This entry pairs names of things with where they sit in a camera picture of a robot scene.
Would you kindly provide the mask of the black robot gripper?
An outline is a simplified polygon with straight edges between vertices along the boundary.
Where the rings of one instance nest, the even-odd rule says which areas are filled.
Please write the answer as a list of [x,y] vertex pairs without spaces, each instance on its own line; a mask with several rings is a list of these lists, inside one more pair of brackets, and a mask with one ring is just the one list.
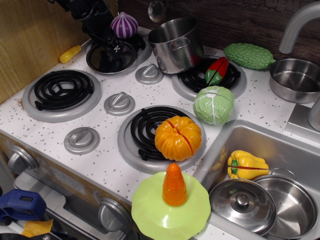
[[117,39],[111,30],[114,17],[105,0],[58,0],[57,3],[82,23],[84,33],[103,47],[108,62],[122,57],[125,42]]

